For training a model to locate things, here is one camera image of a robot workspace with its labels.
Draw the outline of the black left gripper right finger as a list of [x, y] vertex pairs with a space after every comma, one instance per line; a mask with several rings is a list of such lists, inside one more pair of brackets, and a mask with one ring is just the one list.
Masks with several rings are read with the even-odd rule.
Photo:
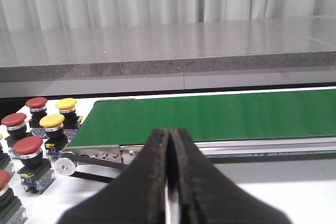
[[167, 178], [177, 223], [290, 223], [222, 174], [195, 146], [186, 129], [169, 128]]

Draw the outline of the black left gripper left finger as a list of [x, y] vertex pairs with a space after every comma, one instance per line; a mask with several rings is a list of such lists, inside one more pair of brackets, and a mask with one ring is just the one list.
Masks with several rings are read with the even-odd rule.
[[164, 131], [154, 129], [136, 158], [101, 191], [67, 210], [58, 223], [164, 223], [163, 178], [155, 161]]

